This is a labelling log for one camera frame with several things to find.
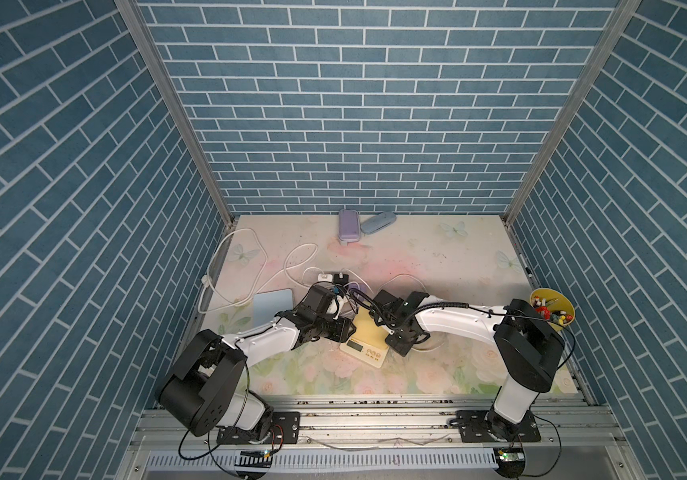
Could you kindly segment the yellow electronic scale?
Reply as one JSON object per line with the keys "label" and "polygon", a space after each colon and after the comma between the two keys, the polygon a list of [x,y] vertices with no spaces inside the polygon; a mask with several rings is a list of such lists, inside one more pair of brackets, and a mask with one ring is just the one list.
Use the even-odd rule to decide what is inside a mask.
{"label": "yellow electronic scale", "polygon": [[369,310],[363,307],[359,308],[355,315],[353,326],[355,333],[347,342],[339,345],[339,350],[371,367],[383,367],[389,354],[389,346],[385,342],[389,330],[383,326],[376,326]]}

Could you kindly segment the purple power strip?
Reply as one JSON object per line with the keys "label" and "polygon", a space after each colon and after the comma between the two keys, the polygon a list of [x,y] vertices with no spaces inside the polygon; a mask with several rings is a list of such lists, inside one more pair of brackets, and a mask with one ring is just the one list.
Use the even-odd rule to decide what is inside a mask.
{"label": "purple power strip", "polygon": [[345,291],[349,297],[363,299],[363,292],[359,291],[357,288],[347,287],[345,288]]}

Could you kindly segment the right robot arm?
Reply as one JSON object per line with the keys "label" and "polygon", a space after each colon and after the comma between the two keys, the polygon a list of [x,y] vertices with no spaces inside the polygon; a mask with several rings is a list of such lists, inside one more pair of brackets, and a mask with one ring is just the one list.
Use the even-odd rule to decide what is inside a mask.
{"label": "right robot arm", "polygon": [[567,342],[531,304],[515,299],[483,307],[441,300],[425,292],[403,299],[383,290],[369,315],[389,330],[385,343],[401,356],[433,333],[445,333],[497,348],[507,377],[485,416],[489,433],[513,441],[537,397],[549,392]]}

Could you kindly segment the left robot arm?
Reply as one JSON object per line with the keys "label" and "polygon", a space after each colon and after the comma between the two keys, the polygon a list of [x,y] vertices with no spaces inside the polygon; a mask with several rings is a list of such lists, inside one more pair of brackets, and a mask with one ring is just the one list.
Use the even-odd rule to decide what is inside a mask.
{"label": "left robot arm", "polygon": [[304,344],[347,342],[355,326],[342,313],[343,303],[345,288],[322,282],[265,326],[223,336],[198,332],[163,377],[156,401],[195,437],[218,429],[246,442],[263,440],[273,408],[241,380],[252,366]]}

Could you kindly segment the blue electronic scale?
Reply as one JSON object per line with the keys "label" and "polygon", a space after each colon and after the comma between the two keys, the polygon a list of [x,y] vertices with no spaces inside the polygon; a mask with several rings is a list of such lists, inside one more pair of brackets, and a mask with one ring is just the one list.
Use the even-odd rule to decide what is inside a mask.
{"label": "blue electronic scale", "polygon": [[278,312],[293,308],[291,289],[257,293],[252,302],[252,326],[259,327],[271,322]]}

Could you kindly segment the purple case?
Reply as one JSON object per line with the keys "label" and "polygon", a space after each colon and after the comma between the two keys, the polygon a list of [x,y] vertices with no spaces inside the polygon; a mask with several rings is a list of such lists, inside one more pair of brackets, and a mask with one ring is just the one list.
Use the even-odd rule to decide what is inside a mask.
{"label": "purple case", "polygon": [[349,245],[361,240],[359,212],[348,209],[343,209],[338,212],[337,238],[341,245]]}

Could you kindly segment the grey blue case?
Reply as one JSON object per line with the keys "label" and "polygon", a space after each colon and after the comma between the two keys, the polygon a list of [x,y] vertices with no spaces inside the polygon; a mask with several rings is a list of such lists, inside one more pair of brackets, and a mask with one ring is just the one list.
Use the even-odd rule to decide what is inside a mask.
{"label": "grey blue case", "polygon": [[397,216],[393,212],[381,212],[373,217],[369,217],[361,223],[361,233],[373,235],[395,223]]}

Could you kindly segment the yellow cup with markers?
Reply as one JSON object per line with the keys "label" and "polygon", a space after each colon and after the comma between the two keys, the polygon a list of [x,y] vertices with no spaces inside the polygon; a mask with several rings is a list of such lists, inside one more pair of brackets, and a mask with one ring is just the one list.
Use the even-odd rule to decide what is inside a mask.
{"label": "yellow cup with markers", "polygon": [[553,328],[561,330],[575,320],[575,308],[573,304],[557,290],[539,288],[531,292],[529,297],[531,306],[539,312]]}

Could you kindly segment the aluminium rail frame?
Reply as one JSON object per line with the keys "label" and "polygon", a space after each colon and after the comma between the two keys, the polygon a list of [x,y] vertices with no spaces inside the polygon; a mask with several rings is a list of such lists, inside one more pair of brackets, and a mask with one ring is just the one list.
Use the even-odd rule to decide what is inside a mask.
{"label": "aluminium rail frame", "polygon": [[539,399],[519,437],[485,431],[484,397],[275,397],[258,443],[192,436],[147,410],[121,479],[639,479],[643,470],[609,408]]}

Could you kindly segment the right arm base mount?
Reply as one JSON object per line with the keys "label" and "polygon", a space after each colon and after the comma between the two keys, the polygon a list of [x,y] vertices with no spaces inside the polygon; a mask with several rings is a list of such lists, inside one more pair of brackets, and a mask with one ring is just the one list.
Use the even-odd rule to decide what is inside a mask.
{"label": "right arm base mount", "polygon": [[537,443],[541,432],[533,412],[527,411],[519,423],[511,423],[493,410],[459,410],[449,420],[463,443]]}

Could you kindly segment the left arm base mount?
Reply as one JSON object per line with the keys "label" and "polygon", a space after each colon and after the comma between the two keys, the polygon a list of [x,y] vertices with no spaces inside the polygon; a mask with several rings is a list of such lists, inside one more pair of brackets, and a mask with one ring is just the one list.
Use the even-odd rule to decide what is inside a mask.
{"label": "left arm base mount", "polygon": [[251,430],[223,427],[218,430],[217,443],[222,445],[297,444],[300,426],[298,411],[275,411],[264,414]]}

